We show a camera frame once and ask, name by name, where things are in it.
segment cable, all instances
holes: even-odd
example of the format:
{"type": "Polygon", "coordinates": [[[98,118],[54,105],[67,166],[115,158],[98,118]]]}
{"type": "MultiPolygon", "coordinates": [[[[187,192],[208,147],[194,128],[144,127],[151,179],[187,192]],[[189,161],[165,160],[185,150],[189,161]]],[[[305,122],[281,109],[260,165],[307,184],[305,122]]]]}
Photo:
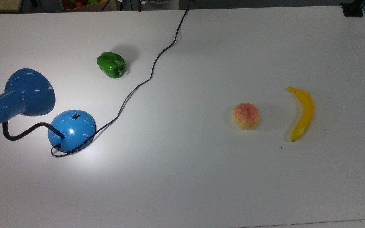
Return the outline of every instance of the cable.
{"type": "Polygon", "coordinates": [[[133,95],[133,93],[134,92],[136,92],[136,90],[138,89],[138,88],[140,88],[142,85],[144,85],[144,84],[146,84],[147,82],[149,82],[152,78],[153,78],[153,75],[154,75],[154,71],[155,71],[155,66],[156,66],[156,63],[157,63],[157,61],[158,61],[158,59],[161,57],[161,55],[165,52],[165,51],[167,51],[169,48],[171,48],[171,46],[173,46],[174,45],[174,43],[176,42],[176,40],[177,40],[177,36],[178,36],[178,32],[180,31],[180,27],[181,27],[181,24],[183,23],[183,21],[184,21],[184,18],[185,18],[185,16],[187,15],[187,12],[188,12],[188,9],[189,9],[189,2],[190,2],[191,0],[188,0],[188,6],[187,6],[187,9],[185,10],[185,13],[184,13],[184,16],[182,16],[182,19],[181,19],[181,21],[180,21],[180,24],[178,25],[178,28],[177,28],[177,32],[176,32],[176,35],[175,35],[175,37],[174,37],[174,40],[173,40],[173,42],[171,42],[171,44],[168,46],[168,47],[166,47],[162,52],[160,52],[160,54],[157,56],[157,58],[156,58],[156,60],[154,61],[154,63],[153,63],[153,67],[152,67],[152,72],[151,72],[151,75],[150,75],[150,78],[149,79],[147,79],[146,81],[144,81],[144,82],[142,82],[142,83],[140,83],[137,87],[135,87],[133,90],[132,90],[132,92],[130,92],[130,94],[129,95],[127,95],[126,96],[126,98],[125,98],[125,100],[123,101],[123,103],[122,103],[122,105],[121,105],[121,107],[120,107],[120,109],[119,109],[119,112],[118,112],[118,115],[113,119],[113,120],[111,120],[111,121],[109,121],[107,124],[105,124],[105,125],[103,125],[103,127],[101,127],[100,129],[98,129],[98,131],[96,131],[95,133],[93,133],[87,140],[85,140],[82,144],[80,144],[79,146],[77,146],[76,148],[74,148],[72,151],[70,151],[70,152],[68,152],[68,153],[66,153],[66,154],[63,154],[63,155],[55,155],[54,153],[53,153],[53,149],[54,148],[60,148],[61,147],[61,145],[60,144],[57,144],[56,146],[53,146],[52,147],[52,149],[50,150],[50,152],[52,153],[52,155],[53,156],[55,156],[55,157],[64,157],[64,156],[67,156],[67,155],[69,155],[69,154],[72,154],[72,153],[74,153],[74,152],[76,152],[77,151],[77,149],[78,148],[80,148],[80,147],[82,147],[84,144],[86,144],[90,139],[92,139],[97,133],[99,133],[100,131],[102,131],[103,129],[105,129],[106,127],[108,127],[108,126],[110,126],[111,124],[113,124],[118,118],[119,118],[119,116],[120,116],[120,114],[122,113],[122,111],[123,111],[123,108],[125,107],[125,105],[126,105],[126,103],[128,102],[128,100],[129,100],[129,98],[133,95]]]}
{"type": "Polygon", "coordinates": [[[105,6],[101,9],[101,12],[104,11],[105,7],[108,5],[110,0],[107,0],[107,3],[105,3],[105,6]]]}

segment yellow banana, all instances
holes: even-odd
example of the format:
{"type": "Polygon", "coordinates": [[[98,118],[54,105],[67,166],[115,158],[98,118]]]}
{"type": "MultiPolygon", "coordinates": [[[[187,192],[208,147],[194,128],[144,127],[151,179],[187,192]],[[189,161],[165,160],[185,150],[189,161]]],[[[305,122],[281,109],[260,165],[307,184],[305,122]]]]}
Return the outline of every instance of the yellow banana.
{"type": "Polygon", "coordinates": [[[311,95],[307,91],[298,90],[293,87],[288,87],[288,91],[292,92],[298,97],[303,108],[302,117],[291,134],[291,141],[295,141],[305,133],[312,122],[313,114],[315,112],[315,105],[313,104],[311,95]]]}

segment floor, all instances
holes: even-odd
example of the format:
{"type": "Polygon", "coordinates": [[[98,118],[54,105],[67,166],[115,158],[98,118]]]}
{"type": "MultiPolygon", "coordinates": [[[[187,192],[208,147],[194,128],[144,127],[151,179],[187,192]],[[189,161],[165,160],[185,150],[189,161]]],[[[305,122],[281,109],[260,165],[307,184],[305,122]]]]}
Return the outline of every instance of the floor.
{"type": "MultiPolygon", "coordinates": [[[[23,0],[23,13],[60,13],[65,10],[60,0],[37,0],[38,7],[33,7],[30,0],[23,0]]],[[[254,8],[254,7],[288,7],[288,6],[339,6],[340,3],[350,3],[351,0],[192,0],[190,9],[224,9],[224,8],[254,8]]],[[[124,0],[125,10],[130,10],[130,0],[124,0]]],[[[133,8],[137,9],[137,0],[132,0],[133,8]]],[[[187,0],[179,0],[179,8],[187,7],[187,0]]]]}

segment green bell pepper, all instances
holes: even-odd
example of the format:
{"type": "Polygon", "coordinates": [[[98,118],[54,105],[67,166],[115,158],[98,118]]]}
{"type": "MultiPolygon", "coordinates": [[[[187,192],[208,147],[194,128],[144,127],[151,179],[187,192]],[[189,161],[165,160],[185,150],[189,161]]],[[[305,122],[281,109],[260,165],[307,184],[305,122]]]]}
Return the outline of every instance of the green bell pepper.
{"type": "Polygon", "coordinates": [[[111,78],[120,78],[125,73],[126,64],[123,58],[112,52],[104,52],[97,58],[97,64],[111,78]]]}

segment artificial peach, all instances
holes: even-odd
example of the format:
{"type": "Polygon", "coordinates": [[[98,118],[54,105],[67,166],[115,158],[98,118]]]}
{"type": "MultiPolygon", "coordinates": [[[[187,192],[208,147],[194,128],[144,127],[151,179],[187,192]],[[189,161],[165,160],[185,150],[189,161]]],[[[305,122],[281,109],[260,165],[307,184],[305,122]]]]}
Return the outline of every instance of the artificial peach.
{"type": "Polygon", "coordinates": [[[260,121],[260,113],[250,103],[240,103],[234,108],[234,120],[239,127],[250,130],[260,121]]]}

